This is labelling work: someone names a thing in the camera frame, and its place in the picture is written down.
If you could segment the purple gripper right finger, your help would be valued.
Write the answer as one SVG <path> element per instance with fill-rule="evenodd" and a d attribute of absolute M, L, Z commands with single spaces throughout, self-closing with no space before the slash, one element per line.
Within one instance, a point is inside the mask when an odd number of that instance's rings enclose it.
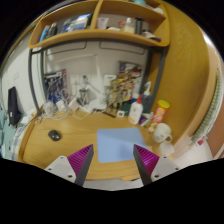
<path fill-rule="evenodd" d="M 167 156 L 159 157 L 139 145 L 134 145 L 133 155 L 144 185 L 148 185 L 179 170 L 179 167 Z"/>

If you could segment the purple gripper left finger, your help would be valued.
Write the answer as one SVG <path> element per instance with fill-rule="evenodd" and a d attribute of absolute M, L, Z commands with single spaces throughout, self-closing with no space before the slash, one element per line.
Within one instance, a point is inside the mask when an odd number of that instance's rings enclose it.
<path fill-rule="evenodd" d="M 89 145 L 68 157 L 59 156 L 45 170 L 78 186 L 82 186 L 85 182 L 93 155 L 93 145 Z"/>

